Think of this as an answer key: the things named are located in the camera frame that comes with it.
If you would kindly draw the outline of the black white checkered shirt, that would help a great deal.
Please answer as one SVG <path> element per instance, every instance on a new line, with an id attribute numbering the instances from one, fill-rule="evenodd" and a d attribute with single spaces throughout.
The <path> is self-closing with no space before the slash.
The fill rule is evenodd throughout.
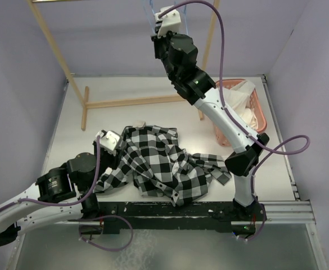
<path id="1" fill-rule="evenodd" d="M 119 165 L 99 177 L 98 194 L 133 183 L 141 196 L 166 196 L 180 207 L 206 195 L 212 180 L 231 179 L 221 156 L 181 148 L 176 128 L 127 126 L 122 136 Z"/>

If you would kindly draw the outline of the light blue wire hanger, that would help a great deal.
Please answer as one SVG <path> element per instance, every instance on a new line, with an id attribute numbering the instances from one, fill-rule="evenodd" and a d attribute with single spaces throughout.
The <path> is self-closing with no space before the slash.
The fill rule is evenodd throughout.
<path id="1" fill-rule="evenodd" d="M 184 19 L 184 27 L 185 27 L 185 30 L 186 30 L 186 34 L 188 35 L 188 24 L 187 24 L 187 6 L 184 5 L 182 6 L 182 10 L 181 10 L 181 13 L 183 14 L 183 19 Z"/>

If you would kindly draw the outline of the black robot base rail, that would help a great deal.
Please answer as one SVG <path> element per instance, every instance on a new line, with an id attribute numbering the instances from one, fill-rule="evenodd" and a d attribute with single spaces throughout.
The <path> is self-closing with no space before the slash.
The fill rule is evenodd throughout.
<path id="1" fill-rule="evenodd" d="M 120 230 L 211 230 L 249 237 L 256 233 L 256 223 L 267 215 L 257 201 L 244 207 L 234 201 L 194 201 L 175 207 L 170 202 L 102 201 L 83 222 L 100 221 L 105 234 Z"/>

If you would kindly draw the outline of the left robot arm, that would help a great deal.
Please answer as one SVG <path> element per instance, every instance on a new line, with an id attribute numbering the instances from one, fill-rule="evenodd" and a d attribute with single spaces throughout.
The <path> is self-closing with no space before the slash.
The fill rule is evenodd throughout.
<path id="1" fill-rule="evenodd" d="M 0 205 L 0 246 L 36 228 L 103 212 L 94 187 L 107 168 L 118 165 L 120 141 L 105 137 L 93 145 L 94 154 L 78 154 Z"/>

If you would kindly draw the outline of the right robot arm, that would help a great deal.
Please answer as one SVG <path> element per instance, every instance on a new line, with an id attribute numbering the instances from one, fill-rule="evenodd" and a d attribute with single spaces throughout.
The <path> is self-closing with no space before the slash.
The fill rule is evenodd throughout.
<path id="1" fill-rule="evenodd" d="M 233 153 L 225 160 L 225 166 L 234 176 L 233 204 L 249 210 L 256 198 L 251 174 L 269 136 L 252 130 L 230 106 L 221 103 L 215 82 L 196 65 L 198 50 L 192 38 L 169 32 L 164 37 L 153 35 L 151 40 L 155 58 L 163 63 L 177 93 L 202 111 L 229 140 Z"/>

